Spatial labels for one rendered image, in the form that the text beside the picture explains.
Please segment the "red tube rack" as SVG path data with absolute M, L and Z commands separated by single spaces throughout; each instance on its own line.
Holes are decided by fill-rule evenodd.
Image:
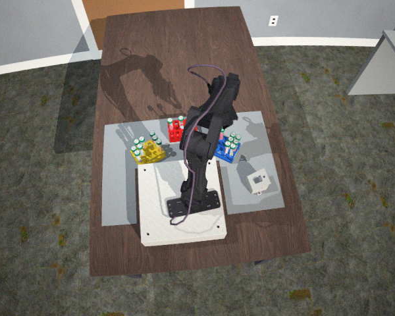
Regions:
M 183 120 L 184 125 L 185 125 L 185 122 L 186 122 L 186 119 Z M 175 123 L 178 123 L 178 124 L 175 124 Z M 172 124 L 173 124 L 173 130 L 169 129 L 169 124 L 168 124 L 170 143 L 171 142 L 180 142 L 183 129 L 180 128 L 179 120 L 174 120 L 172 122 Z

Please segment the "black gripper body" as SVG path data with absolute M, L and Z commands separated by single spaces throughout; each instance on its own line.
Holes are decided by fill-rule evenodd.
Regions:
M 231 110 L 229 110 L 227 112 L 223 112 L 222 115 L 224 116 L 222 126 L 233 124 L 233 120 L 238 120 L 238 116 L 237 116 L 236 111 L 234 110 L 233 106 L 232 106 Z

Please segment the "grey flat mat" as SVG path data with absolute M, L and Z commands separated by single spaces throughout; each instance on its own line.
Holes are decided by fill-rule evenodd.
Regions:
M 238 120 L 224 131 L 241 135 L 232 163 L 219 161 L 227 215 L 285 207 L 267 131 L 261 111 L 236 113 Z M 156 163 L 184 160 L 180 142 L 169 140 L 167 118 L 107 124 L 103 142 L 101 226 L 137 224 L 136 173 L 130 150 L 140 136 L 151 140 L 150 131 L 161 140 L 166 157 Z M 251 194 L 246 177 L 265 168 L 271 181 L 266 190 Z

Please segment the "yellow rack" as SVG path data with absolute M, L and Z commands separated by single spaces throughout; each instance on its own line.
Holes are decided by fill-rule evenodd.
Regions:
M 142 160 L 141 163 L 138 162 L 138 160 L 135 158 L 132 150 L 130 150 L 131 154 L 135 158 L 138 165 L 148 164 L 148 163 L 156 163 L 159 160 L 166 157 L 165 151 L 162 150 L 161 152 L 159 152 L 158 147 L 155 147 L 155 144 L 152 142 L 152 140 L 146 142 L 145 144 L 147 147 L 145 149 L 142 148 L 144 151 L 144 155 L 142 155 L 142 156 L 140 155 L 141 160 Z M 151 144 L 151 145 L 148 146 L 148 144 Z

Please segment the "blue tube rack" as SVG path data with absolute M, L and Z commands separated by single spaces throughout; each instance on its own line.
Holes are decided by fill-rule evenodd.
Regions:
M 226 142 L 224 140 L 228 141 L 228 138 L 226 136 L 223 136 L 223 139 L 219 140 L 218 145 L 217 145 L 217 149 L 215 151 L 214 156 L 216 156 L 216 157 L 218 157 L 218 158 L 220 158 L 220 159 L 222 159 L 224 161 L 227 161 L 229 163 L 232 163 L 236 153 L 238 152 L 238 148 L 240 146 L 240 143 L 238 144 L 238 147 L 237 147 L 236 151 L 234 151 L 233 156 L 230 156 L 230 149 L 228 149 L 228 153 L 224 152 L 224 149 L 225 149 L 225 145 L 224 144 Z

